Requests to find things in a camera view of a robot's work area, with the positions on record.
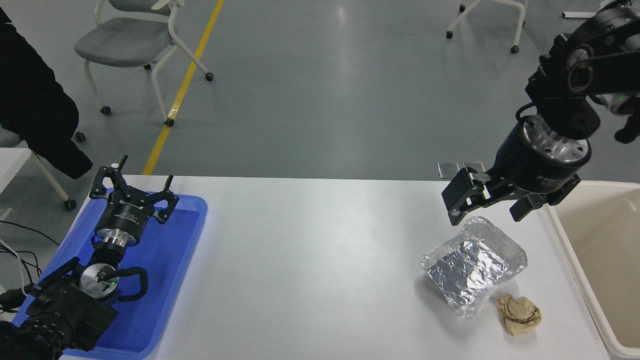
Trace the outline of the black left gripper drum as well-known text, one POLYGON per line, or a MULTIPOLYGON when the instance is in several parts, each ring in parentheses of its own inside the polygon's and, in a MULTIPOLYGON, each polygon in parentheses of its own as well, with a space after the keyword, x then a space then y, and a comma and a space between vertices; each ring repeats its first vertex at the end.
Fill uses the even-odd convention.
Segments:
POLYGON ((140 203, 119 191, 107 196, 107 205, 94 228, 99 239, 120 236, 128 242, 139 242, 148 220, 154 214, 151 203, 140 203))

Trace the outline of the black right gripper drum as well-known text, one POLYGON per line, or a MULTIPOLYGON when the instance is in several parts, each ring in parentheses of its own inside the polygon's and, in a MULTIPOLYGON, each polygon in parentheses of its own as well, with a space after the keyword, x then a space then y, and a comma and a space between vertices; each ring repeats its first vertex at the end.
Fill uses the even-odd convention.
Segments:
POLYGON ((578 186, 578 171, 591 156, 587 139, 562 136, 543 118, 522 118, 498 149, 491 177, 556 205, 578 186))

